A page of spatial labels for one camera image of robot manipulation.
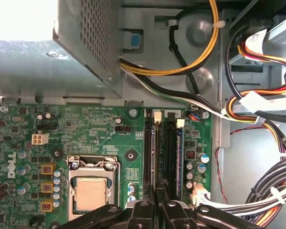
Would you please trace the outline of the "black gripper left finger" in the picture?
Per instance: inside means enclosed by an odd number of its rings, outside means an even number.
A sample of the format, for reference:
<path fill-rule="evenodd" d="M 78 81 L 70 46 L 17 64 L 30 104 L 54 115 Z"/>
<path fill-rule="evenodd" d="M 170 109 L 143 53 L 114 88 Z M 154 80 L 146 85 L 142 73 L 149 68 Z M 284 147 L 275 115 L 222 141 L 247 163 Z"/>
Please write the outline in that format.
<path fill-rule="evenodd" d="M 71 220 L 59 229 L 153 229 L 154 190 L 150 182 L 143 185 L 143 199 L 129 202 L 130 207 L 108 204 Z"/>

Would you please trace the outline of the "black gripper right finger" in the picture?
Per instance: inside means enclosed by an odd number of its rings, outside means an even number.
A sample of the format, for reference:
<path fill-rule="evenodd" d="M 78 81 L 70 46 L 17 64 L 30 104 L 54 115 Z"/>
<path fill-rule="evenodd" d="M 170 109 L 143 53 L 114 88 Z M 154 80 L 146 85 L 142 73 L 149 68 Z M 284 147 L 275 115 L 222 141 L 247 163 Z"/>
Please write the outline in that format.
<path fill-rule="evenodd" d="M 194 210 L 169 199 L 167 188 L 157 186 L 157 201 L 166 229 L 260 229 L 261 227 L 209 205 Z"/>

